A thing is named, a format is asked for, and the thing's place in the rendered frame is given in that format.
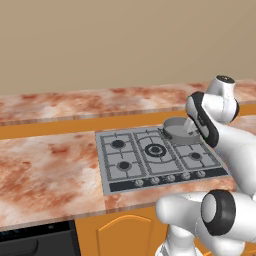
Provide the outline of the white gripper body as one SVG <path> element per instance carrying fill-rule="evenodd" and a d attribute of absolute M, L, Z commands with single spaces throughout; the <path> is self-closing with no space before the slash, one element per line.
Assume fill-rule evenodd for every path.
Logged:
<path fill-rule="evenodd" d="M 190 117 L 188 117 L 184 123 L 184 129 L 188 134 L 198 133 L 199 129 L 197 123 Z"/>

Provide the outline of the orange cupboard door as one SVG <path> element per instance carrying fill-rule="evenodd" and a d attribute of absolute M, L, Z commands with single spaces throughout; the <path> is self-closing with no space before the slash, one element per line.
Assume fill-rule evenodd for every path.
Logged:
<path fill-rule="evenodd" d="M 99 256 L 147 256 L 152 221 L 136 215 L 124 215 L 97 231 Z"/>

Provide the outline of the grey metal pot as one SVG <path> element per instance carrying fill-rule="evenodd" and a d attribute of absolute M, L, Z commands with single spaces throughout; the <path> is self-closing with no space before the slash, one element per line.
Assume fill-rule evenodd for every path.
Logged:
<path fill-rule="evenodd" d="M 197 131 L 188 133 L 184 127 L 186 118 L 171 117 L 163 122 L 163 134 L 175 144 L 194 144 L 200 141 L 200 134 Z"/>

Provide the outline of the grey gas hob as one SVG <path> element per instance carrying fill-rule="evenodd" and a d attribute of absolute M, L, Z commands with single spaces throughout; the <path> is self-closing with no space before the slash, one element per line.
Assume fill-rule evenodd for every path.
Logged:
<path fill-rule="evenodd" d="M 171 143 L 160 126 L 109 130 L 95 134 L 101 171 L 102 188 L 106 195 L 147 189 L 177 183 L 226 176 L 228 170 L 220 158 L 200 139 L 194 144 Z M 197 171 L 206 173 L 199 178 Z M 189 180 L 182 173 L 189 172 Z M 166 176 L 174 175 L 174 182 Z M 150 179 L 158 177 L 159 184 Z M 144 181 L 137 187 L 135 181 Z"/>

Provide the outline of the black oven door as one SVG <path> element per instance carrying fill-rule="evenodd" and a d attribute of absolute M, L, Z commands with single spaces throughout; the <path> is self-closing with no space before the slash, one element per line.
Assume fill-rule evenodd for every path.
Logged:
<path fill-rule="evenodd" d="M 0 232 L 0 243 L 28 239 L 39 242 L 34 256 L 81 256 L 73 220 Z"/>

